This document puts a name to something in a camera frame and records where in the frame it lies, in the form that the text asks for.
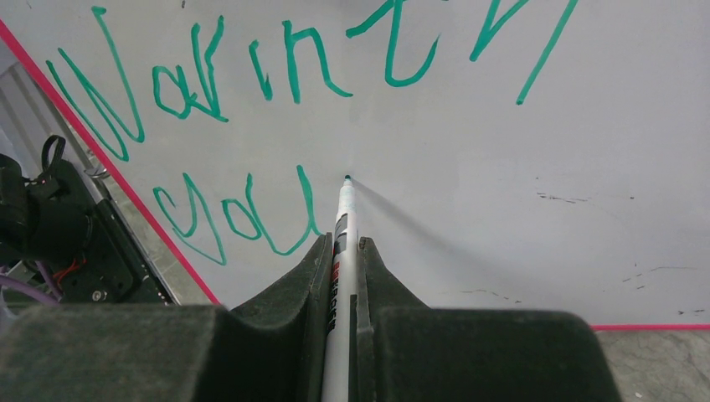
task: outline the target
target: gray floor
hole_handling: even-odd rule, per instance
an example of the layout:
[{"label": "gray floor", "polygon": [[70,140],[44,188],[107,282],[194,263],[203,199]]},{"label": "gray floor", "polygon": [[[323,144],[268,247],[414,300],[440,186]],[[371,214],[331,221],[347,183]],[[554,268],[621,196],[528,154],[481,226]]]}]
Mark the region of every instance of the gray floor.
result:
[{"label": "gray floor", "polygon": [[[110,178],[106,186],[157,271],[181,304],[209,303]],[[624,401],[710,401],[710,332],[600,332]]]}]

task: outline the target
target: white marker barrel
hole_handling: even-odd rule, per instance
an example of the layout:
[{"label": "white marker barrel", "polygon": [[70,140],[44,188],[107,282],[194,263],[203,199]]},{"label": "white marker barrel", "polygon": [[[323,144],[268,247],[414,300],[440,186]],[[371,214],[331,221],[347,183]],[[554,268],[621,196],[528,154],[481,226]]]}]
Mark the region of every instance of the white marker barrel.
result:
[{"label": "white marker barrel", "polygon": [[355,188],[346,177],[340,189],[333,245],[331,305],[328,312],[323,401],[347,401],[350,390],[351,303],[357,300],[358,227]]}]

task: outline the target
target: purple wire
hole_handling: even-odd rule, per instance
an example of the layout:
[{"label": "purple wire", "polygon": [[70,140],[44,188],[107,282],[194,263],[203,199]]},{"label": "purple wire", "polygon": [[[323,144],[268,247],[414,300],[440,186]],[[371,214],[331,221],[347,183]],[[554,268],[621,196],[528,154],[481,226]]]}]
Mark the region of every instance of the purple wire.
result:
[{"label": "purple wire", "polygon": [[20,293],[23,293],[25,296],[30,296],[34,300],[41,302],[43,304],[47,304],[50,306],[58,306],[59,302],[57,299],[53,298],[52,296],[48,295],[47,293],[44,293],[43,291],[39,289],[35,289],[31,287],[30,285],[18,281],[17,279],[11,278],[9,276],[5,275],[0,275],[0,286],[6,286],[10,289],[13,289],[15,291],[19,291]]},{"label": "purple wire", "polygon": [[52,275],[49,274],[49,270],[47,270],[47,267],[42,264],[39,261],[35,261],[37,263],[37,268],[39,269],[39,273],[42,275],[44,278],[44,282],[49,286],[49,289],[52,291],[54,294],[54,297],[59,300],[62,298],[62,291],[59,289],[59,286],[57,286],[57,283],[54,282],[54,278],[52,278]]}]

